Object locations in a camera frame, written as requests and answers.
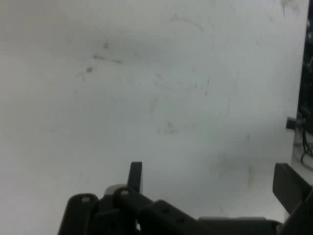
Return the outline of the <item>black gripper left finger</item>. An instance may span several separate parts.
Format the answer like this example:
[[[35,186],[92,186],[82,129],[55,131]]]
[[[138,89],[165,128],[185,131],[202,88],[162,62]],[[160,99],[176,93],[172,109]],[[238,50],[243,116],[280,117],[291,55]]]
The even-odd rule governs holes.
[[[202,235],[203,226],[169,203],[140,193],[142,163],[132,162],[128,181],[101,199],[90,193],[68,200],[60,235]]]

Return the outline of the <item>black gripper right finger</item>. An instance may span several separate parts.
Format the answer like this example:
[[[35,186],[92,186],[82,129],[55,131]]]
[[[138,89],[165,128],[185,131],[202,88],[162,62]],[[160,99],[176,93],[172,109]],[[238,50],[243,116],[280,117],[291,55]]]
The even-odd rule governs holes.
[[[273,194],[289,214],[279,235],[313,233],[313,187],[291,166],[277,163],[274,168]]]

